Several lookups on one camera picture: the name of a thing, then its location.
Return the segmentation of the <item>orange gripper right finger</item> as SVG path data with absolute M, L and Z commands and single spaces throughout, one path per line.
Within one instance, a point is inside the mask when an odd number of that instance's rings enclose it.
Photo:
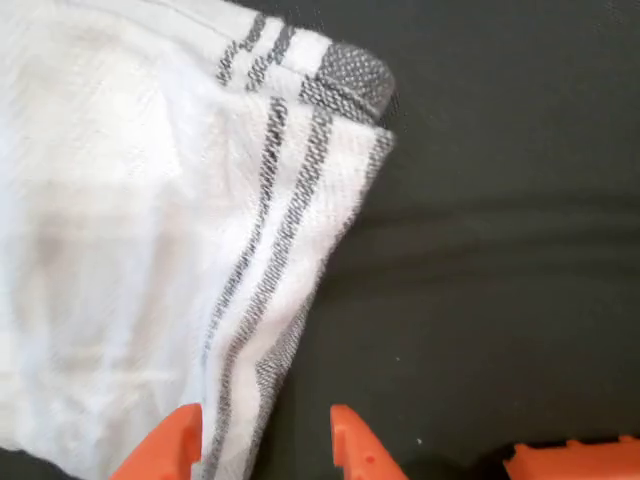
M 332 456 L 345 480 L 407 480 L 368 424 L 349 406 L 330 409 Z

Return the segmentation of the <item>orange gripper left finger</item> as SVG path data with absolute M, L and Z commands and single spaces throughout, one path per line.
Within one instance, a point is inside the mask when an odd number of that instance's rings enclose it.
M 180 406 L 110 476 L 112 480 L 189 480 L 202 454 L 202 408 Z

